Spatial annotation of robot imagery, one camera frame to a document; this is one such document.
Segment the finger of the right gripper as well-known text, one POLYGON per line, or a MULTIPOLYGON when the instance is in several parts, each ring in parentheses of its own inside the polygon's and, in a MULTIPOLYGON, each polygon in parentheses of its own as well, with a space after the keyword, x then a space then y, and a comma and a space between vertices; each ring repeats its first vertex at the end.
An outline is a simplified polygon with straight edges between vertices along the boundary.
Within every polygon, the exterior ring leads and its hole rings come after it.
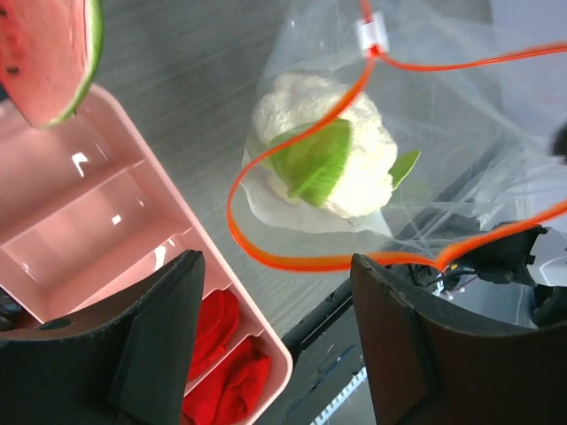
POLYGON ((528 287, 538 285, 528 267, 535 264, 532 248, 538 238, 549 231, 541 225, 502 239, 484 244, 453 260, 446 271, 433 267, 409 264, 407 276, 411 283, 429 292, 462 292, 461 279, 470 277, 494 284, 519 283, 528 287))

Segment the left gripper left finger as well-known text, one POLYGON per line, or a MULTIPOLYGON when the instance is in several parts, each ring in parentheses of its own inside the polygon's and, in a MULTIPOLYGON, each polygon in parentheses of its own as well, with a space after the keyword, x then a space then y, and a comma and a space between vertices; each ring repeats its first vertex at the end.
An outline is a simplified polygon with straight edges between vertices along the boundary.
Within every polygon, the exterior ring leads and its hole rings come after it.
POLYGON ((5 331, 2 423, 178 423, 205 274, 184 251, 94 305, 5 331))

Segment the clear orange-zip bag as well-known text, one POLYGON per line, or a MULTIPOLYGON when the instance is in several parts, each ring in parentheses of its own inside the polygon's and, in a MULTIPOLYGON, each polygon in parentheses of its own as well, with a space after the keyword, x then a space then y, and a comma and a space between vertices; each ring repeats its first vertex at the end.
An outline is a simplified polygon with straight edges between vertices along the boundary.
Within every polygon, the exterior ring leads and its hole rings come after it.
POLYGON ((538 224, 565 226, 565 2, 293 1, 252 114, 285 73, 332 79, 346 92, 270 149, 251 117, 227 221, 260 263, 338 271, 360 253, 445 268, 538 224), (326 128, 361 92, 399 153, 421 152, 389 203, 343 219, 284 199, 268 158, 326 128))

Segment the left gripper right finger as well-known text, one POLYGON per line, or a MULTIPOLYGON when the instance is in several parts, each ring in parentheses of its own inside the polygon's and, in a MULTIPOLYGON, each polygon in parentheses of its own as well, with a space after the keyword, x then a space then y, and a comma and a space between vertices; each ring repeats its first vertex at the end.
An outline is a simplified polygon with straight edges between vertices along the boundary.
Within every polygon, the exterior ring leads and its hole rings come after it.
POLYGON ((565 423, 564 324, 489 319, 360 254, 350 281, 378 423, 565 423))

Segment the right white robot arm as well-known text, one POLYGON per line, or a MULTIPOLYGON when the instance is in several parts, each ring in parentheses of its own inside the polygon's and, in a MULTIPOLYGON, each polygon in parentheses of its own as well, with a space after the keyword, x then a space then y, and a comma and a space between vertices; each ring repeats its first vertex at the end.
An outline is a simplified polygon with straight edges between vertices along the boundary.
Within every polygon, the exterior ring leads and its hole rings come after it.
POLYGON ((454 305, 523 328, 566 320, 566 231, 538 224, 458 258, 445 273, 400 268, 414 287, 454 305))

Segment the white cauliflower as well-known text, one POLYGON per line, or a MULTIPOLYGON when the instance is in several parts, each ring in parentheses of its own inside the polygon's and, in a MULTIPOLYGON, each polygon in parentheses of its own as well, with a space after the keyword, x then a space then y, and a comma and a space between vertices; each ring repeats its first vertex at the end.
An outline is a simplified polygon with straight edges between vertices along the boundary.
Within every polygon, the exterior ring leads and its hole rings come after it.
MULTIPOLYGON (((345 92, 345 84, 322 76, 282 74, 257 103, 252 127, 263 148, 276 147, 312 127, 345 92)), ((283 183, 284 199, 352 219, 386 206, 420 156, 399 153, 376 103, 361 92, 326 128, 266 165, 283 183)))

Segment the watermelon slice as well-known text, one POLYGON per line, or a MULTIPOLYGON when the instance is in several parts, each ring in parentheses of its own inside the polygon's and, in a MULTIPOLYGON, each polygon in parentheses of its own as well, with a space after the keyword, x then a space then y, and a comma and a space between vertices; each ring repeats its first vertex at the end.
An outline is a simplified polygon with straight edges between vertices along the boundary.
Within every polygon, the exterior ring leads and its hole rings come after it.
POLYGON ((76 113, 103 37, 99 1, 1 3, 1 85, 31 126, 52 127, 76 113))

